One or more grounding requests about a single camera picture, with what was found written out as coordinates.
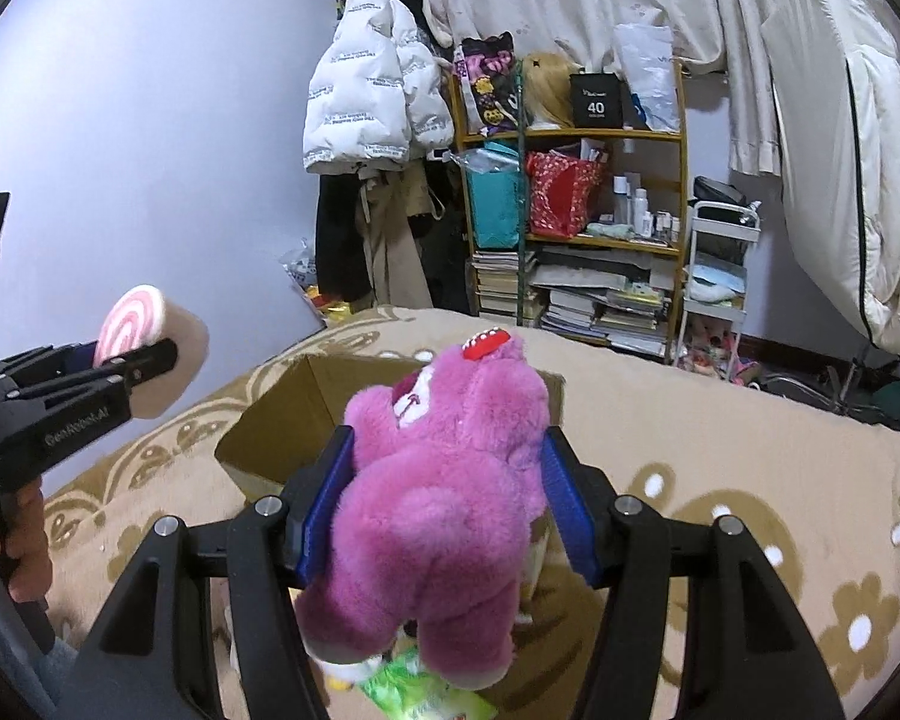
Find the wooden shelf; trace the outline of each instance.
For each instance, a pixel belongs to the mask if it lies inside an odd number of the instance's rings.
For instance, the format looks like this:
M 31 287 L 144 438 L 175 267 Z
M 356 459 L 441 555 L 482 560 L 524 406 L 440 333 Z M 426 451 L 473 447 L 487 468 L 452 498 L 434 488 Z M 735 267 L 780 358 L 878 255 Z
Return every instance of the wooden shelf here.
M 484 141 L 515 141 L 516 132 L 500 132 L 496 135 L 463 135 L 463 143 L 483 143 Z M 528 129 L 527 138 L 594 138 L 596 140 L 631 139 L 634 141 L 665 141 L 680 143 L 679 132 L 653 132 L 650 129 Z
M 657 247 L 656 245 L 644 244 L 639 241 L 617 241 L 612 238 L 597 238 L 589 235 L 578 235 L 576 238 L 548 238 L 543 235 L 531 235 L 528 233 L 527 240 L 535 244 L 562 244 L 570 245 L 570 247 L 616 248 L 623 251 L 640 251 L 655 254 L 658 257 L 677 258 L 680 256 L 680 250 L 674 247 Z

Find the white metal cart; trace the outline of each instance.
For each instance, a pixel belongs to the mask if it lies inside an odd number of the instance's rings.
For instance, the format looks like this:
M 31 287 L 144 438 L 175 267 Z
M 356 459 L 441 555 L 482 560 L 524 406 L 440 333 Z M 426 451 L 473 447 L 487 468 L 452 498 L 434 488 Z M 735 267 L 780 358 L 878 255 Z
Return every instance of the white metal cart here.
M 731 223 L 730 221 L 717 221 L 712 218 L 702 218 L 701 211 L 719 210 L 729 211 L 735 217 L 740 218 L 740 223 Z M 733 370 L 739 360 L 740 336 L 743 333 L 744 320 L 746 319 L 746 255 L 752 245 L 760 240 L 760 215 L 754 208 L 744 207 L 740 205 L 731 205 L 729 203 L 712 202 L 710 200 L 699 200 L 691 209 L 689 214 L 688 234 L 690 236 L 690 259 L 685 269 L 687 278 L 687 289 L 684 290 L 683 299 L 683 316 L 680 319 L 680 332 L 677 335 L 677 349 L 673 356 L 672 365 L 679 364 L 680 351 L 683 348 L 683 339 L 687 332 L 687 322 L 690 314 L 699 314 L 703 317 L 713 317 L 713 319 L 725 319 L 731 324 L 731 351 L 730 360 L 727 363 L 727 380 L 733 374 Z M 749 226 L 748 221 L 752 220 L 754 226 Z M 697 264 L 697 239 L 698 235 L 714 235 L 720 238 L 730 238 L 740 241 L 744 245 L 744 306 L 736 308 L 733 306 L 721 305 L 719 303 L 709 304 L 701 303 L 693 300 L 690 296 L 690 286 L 694 277 L 694 267 Z

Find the pink teddy bear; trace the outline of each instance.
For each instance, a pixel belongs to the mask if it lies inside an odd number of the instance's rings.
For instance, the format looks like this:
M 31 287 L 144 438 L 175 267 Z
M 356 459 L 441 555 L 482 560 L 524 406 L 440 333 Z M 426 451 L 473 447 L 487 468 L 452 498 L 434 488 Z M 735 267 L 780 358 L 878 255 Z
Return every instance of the pink teddy bear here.
M 429 670 L 469 690 L 499 682 L 530 524 L 546 508 L 547 389 L 522 341 L 482 333 L 393 388 L 359 392 L 344 421 L 356 476 L 326 572 L 296 603 L 307 651 L 357 664 L 416 620 Z

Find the green bag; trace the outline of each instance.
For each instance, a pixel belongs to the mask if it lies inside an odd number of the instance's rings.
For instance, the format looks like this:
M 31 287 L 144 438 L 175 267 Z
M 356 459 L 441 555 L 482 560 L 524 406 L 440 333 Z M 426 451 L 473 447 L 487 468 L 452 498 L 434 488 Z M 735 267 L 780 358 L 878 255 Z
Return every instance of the green bag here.
M 497 710 L 476 693 L 424 671 L 418 648 L 391 661 L 360 689 L 389 720 L 493 720 Z

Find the beige pants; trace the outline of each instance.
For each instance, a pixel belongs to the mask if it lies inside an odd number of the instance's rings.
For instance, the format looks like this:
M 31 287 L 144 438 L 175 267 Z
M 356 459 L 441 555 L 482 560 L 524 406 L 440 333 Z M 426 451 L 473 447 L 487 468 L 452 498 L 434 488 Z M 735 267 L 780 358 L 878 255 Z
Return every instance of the beige pants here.
M 433 300 L 410 232 L 408 210 L 432 210 L 423 165 L 365 181 L 357 229 L 364 238 L 367 273 L 378 305 L 432 308 Z

